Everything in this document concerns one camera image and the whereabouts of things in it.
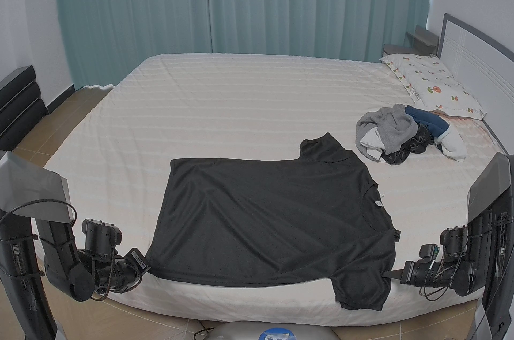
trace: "pile of clothes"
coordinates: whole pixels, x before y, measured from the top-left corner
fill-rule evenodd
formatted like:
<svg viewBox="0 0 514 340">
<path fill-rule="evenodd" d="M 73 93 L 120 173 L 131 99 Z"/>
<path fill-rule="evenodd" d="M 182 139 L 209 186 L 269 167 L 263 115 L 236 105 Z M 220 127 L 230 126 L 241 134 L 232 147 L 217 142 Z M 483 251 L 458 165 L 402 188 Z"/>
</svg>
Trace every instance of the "pile of clothes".
<svg viewBox="0 0 514 340">
<path fill-rule="evenodd" d="M 459 162 L 467 155 L 455 126 L 435 113 L 399 103 L 360 118 L 355 144 L 368 159 L 389 164 L 403 163 L 410 153 L 423 153 L 430 144 Z"/>
</svg>

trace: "blue sticker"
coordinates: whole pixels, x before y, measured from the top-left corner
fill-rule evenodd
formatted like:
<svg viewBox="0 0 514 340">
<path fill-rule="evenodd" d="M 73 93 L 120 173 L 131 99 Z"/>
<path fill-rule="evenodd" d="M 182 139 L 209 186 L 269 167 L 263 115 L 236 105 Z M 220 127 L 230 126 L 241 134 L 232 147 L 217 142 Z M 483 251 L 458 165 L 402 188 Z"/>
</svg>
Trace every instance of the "blue sticker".
<svg viewBox="0 0 514 340">
<path fill-rule="evenodd" d="M 259 340 L 296 340 L 296 337 L 287 329 L 281 327 L 274 327 L 268 329 L 259 336 Z"/>
</svg>

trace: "pillowcase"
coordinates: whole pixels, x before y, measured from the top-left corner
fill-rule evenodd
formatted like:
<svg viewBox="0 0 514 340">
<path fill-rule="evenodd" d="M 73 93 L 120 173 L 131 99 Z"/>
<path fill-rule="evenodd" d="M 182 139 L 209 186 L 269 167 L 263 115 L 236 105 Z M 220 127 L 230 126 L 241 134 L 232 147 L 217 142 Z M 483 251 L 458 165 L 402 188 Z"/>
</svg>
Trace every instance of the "pillowcase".
<svg viewBox="0 0 514 340">
<path fill-rule="evenodd" d="M 448 116 L 483 119 L 479 102 L 436 56 L 390 54 L 380 59 L 395 73 L 416 107 Z"/>
</svg>

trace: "bed sheet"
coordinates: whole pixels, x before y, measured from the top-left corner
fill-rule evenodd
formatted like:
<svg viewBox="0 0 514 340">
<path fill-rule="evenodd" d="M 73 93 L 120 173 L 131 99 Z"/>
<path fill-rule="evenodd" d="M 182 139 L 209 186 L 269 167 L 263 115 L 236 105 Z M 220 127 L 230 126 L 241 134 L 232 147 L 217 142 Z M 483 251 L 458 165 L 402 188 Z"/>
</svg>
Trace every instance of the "bed sheet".
<svg viewBox="0 0 514 340">
<path fill-rule="evenodd" d="M 412 100 L 382 64 L 253 54 L 165 54 L 144 61 L 73 130 L 46 164 L 68 180 L 79 219 L 116 224 L 119 252 L 146 252 L 164 196 L 170 160 L 222 157 L 295 159 L 298 145 L 330 132 L 354 150 L 379 184 L 402 231 L 395 268 L 418 259 L 425 243 L 466 223 L 467 192 L 500 150 L 485 127 L 452 119 L 468 157 L 458 163 L 434 146 L 399 166 L 371 162 L 355 147 L 357 120 L 370 110 Z M 77 222 L 77 246 L 84 236 Z M 325 326 L 381 324 L 478 298 L 449 290 L 430 303 L 393 282 L 383 310 L 344 310 L 331 282 L 225 288 L 146 274 L 133 292 L 110 297 L 162 314 L 209 320 L 263 320 Z"/>
</svg>

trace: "tiled floor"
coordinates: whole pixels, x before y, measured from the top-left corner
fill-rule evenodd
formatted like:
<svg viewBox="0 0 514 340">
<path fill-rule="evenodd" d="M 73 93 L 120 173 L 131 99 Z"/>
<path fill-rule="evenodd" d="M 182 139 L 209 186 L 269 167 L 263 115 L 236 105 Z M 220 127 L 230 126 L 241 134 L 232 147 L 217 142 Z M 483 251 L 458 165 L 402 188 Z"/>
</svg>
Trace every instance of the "tiled floor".
<svg viewBox="0 0 514 340">
<path fill-rule="evenodd" d="M 103 99 L 108 89 L 82 89 L 74 93 L 51 115 L 46 116 L 15 149 L 15 153 L 44 166 L 75 126 Z M 69 340 L 193 340 L 201 330 L 196 320 L 150 313 L 112 300 L 78 303 L 51 286 L 44 278 L 52 312 Z M 368 327 L 339 327 L 334 331 L 344 340 L 444 340 L 466 338 L 476 301 L 448 307 L 401 322 Z M 22 340 L 23 334 L 0 285 L 0 339 Z M 215 327 L 219 322 L 203 322 Z"/>
</svg>

